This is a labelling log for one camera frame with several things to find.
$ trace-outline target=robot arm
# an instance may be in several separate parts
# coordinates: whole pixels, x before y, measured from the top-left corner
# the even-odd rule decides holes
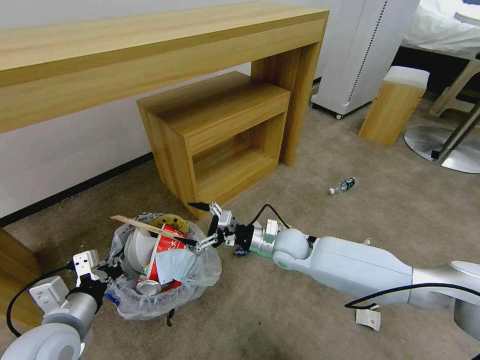
[[[208,210],[214,225],[210,226],[209,235],[216,235],[213,246],[223,241],[239,245],[243,250],[272,258],[285,270],[309,275],[360,301],[374,299],[380,305],[406,303],[421,309],[449,308],[454,303],[455,323],[480,341],[479,264],[451,261],[434,268],[413,268],[390,252],[367,244],[331,236],[308,236],[271,219],[265,228],[254,223],[237,224],[232,213],[216,203],[208,205]],[[346,306],[369,308],[352,304]]]
[[[44,312],[42,323],[16,339],[1,360],[76,360],[91,343],[91,325],[107,283],[120,275],[121,268],[98,267],[96,250],[76,254],[72,262],[77,273],[74,289],[69,291],[60,276],[52,276],[29,290]]]

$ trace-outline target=open shelf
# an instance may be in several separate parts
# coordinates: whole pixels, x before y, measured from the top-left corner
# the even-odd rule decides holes
[[[223,198],[231,198],[256,183],[259,174],[270,173],[277,166],[278,159],[247,140],[233,137],[193,157],[199,199],[221,203]]]
[[[160,178],[187,205],[223,204],[277,169],[289,99],[234,71],[137,103]]]

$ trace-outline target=beige carpet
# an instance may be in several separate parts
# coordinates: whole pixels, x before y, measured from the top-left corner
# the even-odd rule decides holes
[[[431,104],[424,99],[408,126],[456,125],[429,116]],[[306,234],[356,242],[372,238],[372,245],[414,267],[480,262],[480,176],[435,166],[401,137],[390,148],[357,138],[367,111],[336,120],[309,109],[295,165],[280,165],[227,207],[247,223],[271,203]],[[357,179],[352,190],[327,194],[351,176]],[[109,216],[144,211],[189,218],[160,182],[153,161],[7,230],[34,250],[41,269],[48,271],[86,249],[106,256],[119,226]],[[208,221],[199,225],[206,231]],[[164,317],[123,320],[106,301],[85,359],[471,359],[480,353],[480,342],[455,325],[452,310],[386,306],[381,330],[375,332],[355,324],[354,311],[343,306],[349,296],[271,260],[232,252],[220,248],[220,280],[179,308],[172,328]],[[3,352],[14,338],[5,326],[0,335]]]

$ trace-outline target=black cable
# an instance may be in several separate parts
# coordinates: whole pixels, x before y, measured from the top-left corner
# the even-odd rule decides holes
[[[448,283],[442,283],[442,282],[424,282],[420,284],[412,284],[412,285],[405,285],[405,286],[399,286],[399,287],[392,287],[387,290],[382,290],[375,292],[373,294],[361,297],[357,300],[350,301],[349,303],[345,304],[345,307],[348,309],[358,309],[358,310],[369,310],[375,305],[378,305],[376,303],[371,303],[370,305],[365,305],[365,306],[357,306],[356,304],[358,303],[363,303],[364,301],[390,294],[390,293],[396,293],[402,290],[410,290],[410,289],[418,289],[418,288],[451,288],[451,289],[457,289],[457,290],[462,290],[467,293],[476,295],[480,297],[480,292],[472,290],[471,288],[461,286],[461,285],[455,285],[455,284],[448,284]]]
[[[274,209],[274,207],[270,204],[265,204],[262,206],[262,208],[260,209],[260,211],[258,212],[258,214],[253,218],[252,221],[250,221],[250,223],[247,225],[247,226],[250,226],[250,225],[253,225],[254,222],[256,222],[258,220],[258,218],[260,217],[260,215],[262,215],[262,213],[264,212],[265,208],[266,207],[269,207],[276,215],[276,217],[278,218],[278,220],[281,221],[281,223],[283,225],[285,225],[285,227],[287,229],[290,229],[290,226],[287,225],[287,223],[282,219],[282,217],[279,215],[279,213],[277,212],[277,210]]]
[[[53,274],[56,274],[62,270],[75,270],[75,265],[74,265],[74,262],[73,260],[70,260],[65,266],[62,266],[62,267],[59,267],[57,269],[54,269],[52,271],[49,271],[49,272],[46,272],[44,273],[43,275],[40,275],[39,277],[37,277],[35,280],[33,281],[30,281],[27,285],[25,285],[25,287],[23,289],[21,289],[11,300],[10,300],[10,303],[8,304],[8,307],[6,308],[6,314],[5,314],[5,317],[6,317],[6,325],[8,326],[8,329],[12,332],[13,335],[15,335],[17,338],[19,338],[20,336],[22,336],[21,333],[19,333],[17,331],[17,329],[15,328],[14,324],[12,323],[12,308],[14,307],[14,303],[15,301],[18,299],[18,297],[20,295],[22,295],[22,293],[27,290],[28,288],[32,287],[33,285],[35,285],[37,282],[39,282],[40,280],[43,280],[43,279],[46,279],[46,278],[49,278],[51,277]]]

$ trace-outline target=wooden console table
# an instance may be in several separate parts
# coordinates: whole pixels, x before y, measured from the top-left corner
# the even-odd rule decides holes
[[[0,133],[252,62],[253,78],[290,91],[292,165],[328,15],[244,2],[2,30]]]

